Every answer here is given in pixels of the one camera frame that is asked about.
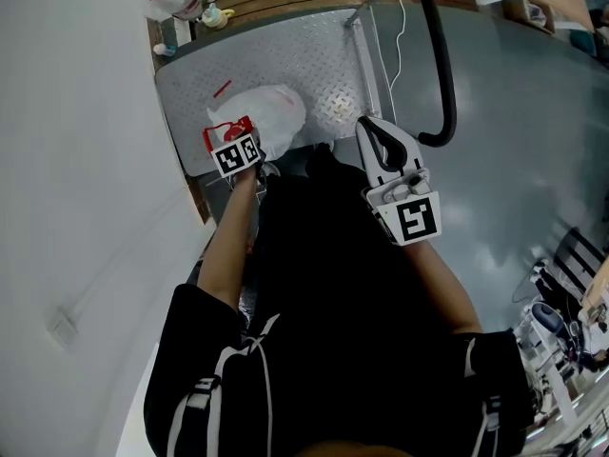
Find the person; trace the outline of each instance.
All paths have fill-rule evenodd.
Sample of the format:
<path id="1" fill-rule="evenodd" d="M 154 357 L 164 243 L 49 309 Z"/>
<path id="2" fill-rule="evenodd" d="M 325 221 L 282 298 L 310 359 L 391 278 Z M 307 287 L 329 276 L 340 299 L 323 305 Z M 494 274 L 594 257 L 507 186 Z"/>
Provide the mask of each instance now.
<path id="1" fill-rule="evenodd" d="M 513 334 L 482 334 L 429 243 L 390 244 L 362 170 L 319 145 L 306 173 L 267 178 L 249 257 L 256 171 L 236 175 L 197 286 L 167 314 L 144 407 L 155 454 L 519 453 L 533 416 Z M 258 299 L 242 333 L 246 257 Z M 501 427 L 482 438 L 493 405 Z"/>
<path id="2" fill-rule="evenodd" d="M 603 371 L 609 367 L 609 352 L 599 346 L 603 340 L 602 322 L 597 327 L 588 327 L 582 320 L 580 301 L 548 272 L 547 261 L 536 263 L 533 270 L 535 274 L 531 276 L 531 281 L 540 292 L 543 302 L 555 311 L 547 315 L 558 315 L 560 318 L 555 335 L 564 342 L 568 358 L 580 368 L 591 372 Z"/>

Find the metal rod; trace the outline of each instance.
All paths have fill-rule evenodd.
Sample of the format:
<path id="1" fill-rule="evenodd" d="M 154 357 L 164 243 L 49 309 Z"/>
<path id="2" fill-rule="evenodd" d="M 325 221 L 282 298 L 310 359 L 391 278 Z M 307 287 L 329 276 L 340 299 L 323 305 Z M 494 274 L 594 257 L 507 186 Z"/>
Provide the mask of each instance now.
<path id="1" fill-rule="evenodd" d="M 556 263 L 556 265 L 559 267 L 559 269 L 564 272 L 567 277 L 571 280 L 571 282 L 582 292 L 584 293 L 586 291 L 586 287 L 581 283 L 581 281 L 578 279 L 578 276 L 576 276 L 573 271 L 567 267 L 566 264 L 564 264 L 562 262 L 562 259 L 560 259 L 559 257 L 556 257 L 554 259 L 554 262 Z"/>
<path id="2" fill-rule="evenodd" d="M 377 0 L 367 0 L 365 2 L 363 2 L 360 7 L 358 9 L 356 9 L 353 14 L 346 19 L 346 22 L 344 23 L 345 27 L 351 27 L 353 26 L 353 22 L 355 22 L 355 19 L 357 19 L 360 16 L 360 13 L 362 13 L 364 10 L 366 10 L 368 7 L 370 7 L 374 2 L 376 2 Z"/>
<path id="3" fill-rule="evenodd" d="M 573 258 L 580 263 L 583 269 L 590 274 L 591 277 L 595 277 L 597 273 L 590 267 L 590 265 L 583 260 L 583 257 L 580 256 L 578 252 L 575 251 L 574 248 L 567 248 L 567 251 L 573 256 Z"/>
<path id="4" fill-rule="evenodd" d="M 602 255 L 597 248 L 595 248 L 592 244 L 590 244 L 590 242 L 588 242 L 588 239 L 586 239 L 583 235 L 580 234 L 580 231 L 577 228 L 571 228 L 571 230 L 569 230 L 569 233 L 571 235 L 573 235 L 579 242 L 581 242 L 581 244 L 587 248 L 588 250 L 590 250 L 590 253 L 595 256 L 597 259 L 599 259 L 600 263 L 604 263 L 605 262 L 605 256 Z"/>

